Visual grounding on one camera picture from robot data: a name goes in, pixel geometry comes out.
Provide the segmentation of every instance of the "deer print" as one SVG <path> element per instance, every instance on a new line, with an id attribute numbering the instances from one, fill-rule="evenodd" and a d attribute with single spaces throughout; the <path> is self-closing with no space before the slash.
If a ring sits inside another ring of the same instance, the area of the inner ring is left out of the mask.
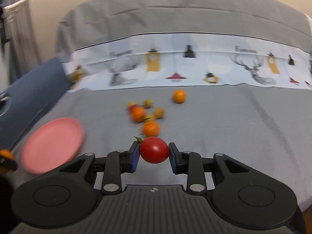
<path id="1" fill-rule="evenodd" d="M 257 59 L 257 62 L 253 62 L 254 63 L 254 66 L 252 68 L 249 68 L 246 64 L 244 64 L 244 62 L 241 60 L 240 62 L 237 61 L 237 57 L 238 57 L 239 54 L 236 54 L 234 56 L 234 58 L 231 58 L 231 61 L 236 63 L 237 65 L 240 65 L 240 66 L 243 66 L 246 70 L 250 71 L 251 75 L 252 75 L 252 78 L 260 83 L 260 84 L 276 84 L 276 81 L 271 78 L 271 77 L 261 77 L 258 75 L 258 71 L 259 71 L 259 68 L 263 65 L 263 60 L 260 60 L 258 58 L 258 56 L 256 55 L 256 59 Z"/>
<path id="2" fill-rule="evenodd" d="M 137 79 L 127 79 L 121 76 L 124 71 L 135 69 L 141 62 L 142 57 L 123 56 L 118 59 L 105 62 L 110 73 L 113 73 L 109 86 L 118 86 L 132 84 L 137 82 Z"/>

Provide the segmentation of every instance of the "orange fruit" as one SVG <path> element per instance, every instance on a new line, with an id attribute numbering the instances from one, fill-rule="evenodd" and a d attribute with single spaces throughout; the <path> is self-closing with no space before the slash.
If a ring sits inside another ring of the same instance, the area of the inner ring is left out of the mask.
<path id="1" fill-rule="evenodd" d="M 186 92 L 184 90 L 176 90 L 174 91 L 172 98 L 174 102 L 180 104 L 186 100 Z"/>
<path id="2" fill-rule="evenodd" d="M 160 125 L 156 121 L 148 121 L 144 123 L 142 133 L 146 137 L 158 136 L 160 133 Z"/>
<path id="3" fill-rule="evenodd" d="M 140 123 L 144 120 L 144 116 L 146 115 L 146 111 L 142 107 L 136 107 L 131 111 L 131 119 L 134 122 Z"/>
<path id="4" fill-rule="evenodd" d="M 11 151 L 9 151 L 7 149 L 0 150 L 0 155 L 5 157 L 5 158 L 11 159 L 11 160 L 14 159 L 14 156 L 11 153 Z M 8 173 L 9 171 L 10 170 L 8 170 L 7 168 L 0 166 L 0 174 L 5 174 L 5 173 Z"/>

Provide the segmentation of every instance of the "cherry tomato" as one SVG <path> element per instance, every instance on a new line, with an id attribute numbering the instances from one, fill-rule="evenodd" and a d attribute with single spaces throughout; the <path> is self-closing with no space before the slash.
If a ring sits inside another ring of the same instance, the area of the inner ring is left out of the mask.
<path id="1" fill-rule="evenodd" d="M 140 145 L 140 155 L 148 163 L 161 163 L 169 156 L 168 145 L 158 137 L 147 137 Z"/>
<path id="2" fill-rule="evenodd" d="M 133 109 L 135 109 L 135 108 L 137 108 L 137 107 L 138 107 L 137 104 L 134 104 L 134 105 L 129 106 L 129 107 L 128 107 L 129 113 L 131 114 L 132 111 L 133 111 Z"/>

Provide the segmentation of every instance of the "fabric surface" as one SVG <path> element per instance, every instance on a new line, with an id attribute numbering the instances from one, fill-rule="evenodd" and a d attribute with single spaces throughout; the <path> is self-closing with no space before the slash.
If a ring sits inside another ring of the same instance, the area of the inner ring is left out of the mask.
<path id="1" fill-rule="evenodd" d="M 131 122 L 128 101 L 153 99 L 163 107 L 166 117 L 159 120 L 160 138 L 174 142 L 180 151 L 191 150 L 203 157 L 223 152 L 291 187 L 302 210 L 312 203 L 312 114 L 308 90 L 261 88 L 249 85 L 183 87 L 188 99 L 171 102 L 176 87 L 107 91 L 80 90 L 66 93 L 13 150 L 20 160 L 29 136 L 56 118 L 78 119 L 86 130 L 79 155 L 94 152 L 96 157 L 110 151 L 129 149 L 141 124 Z M 22 165 L 9 173 L 15 187 L 35 175 Z M 208 187 L 213 188 L 207 174 Z M 98 175 L 95 188 L 100 188 Z M 169 160 L 157 165 L 140 159 L 134 174 L 122 174 L 126 184 L 186 184 L 186 175 L 172 174 Z"/>
<path id="2" fill-rule="evenodd" d="M 130 36 L 74 51 L 74 91 L 238 85 L 311 89 L 310 54 L 268 40 L 207 33 Z"/>
<path id="3" fill-rule="evenodd" d="M 62 65 L 53 58 L 10 85 L 9 110 L 0 116 L 0 148 L 12 149 L 70 88 Z"/>
<path id="4" fill-rule="evenodd" d="M 133 34 L 207 32 L 252 36 L 309 51 L 305 14 L 276 0 L 89 0 L 58 25 L 56 50 L 76 49 Z"/>

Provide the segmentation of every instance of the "pink plate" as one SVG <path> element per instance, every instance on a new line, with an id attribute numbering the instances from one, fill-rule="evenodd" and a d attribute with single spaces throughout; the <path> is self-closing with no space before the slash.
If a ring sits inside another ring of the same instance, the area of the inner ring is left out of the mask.
<path id="1" fill-rule="evenodd" d="M 84 128 L 74 118 L 50 121 L 30 136 L 24 146 L 21 162 L 30 173 L 46 173 L 72 160 L 84 135 Z"/>

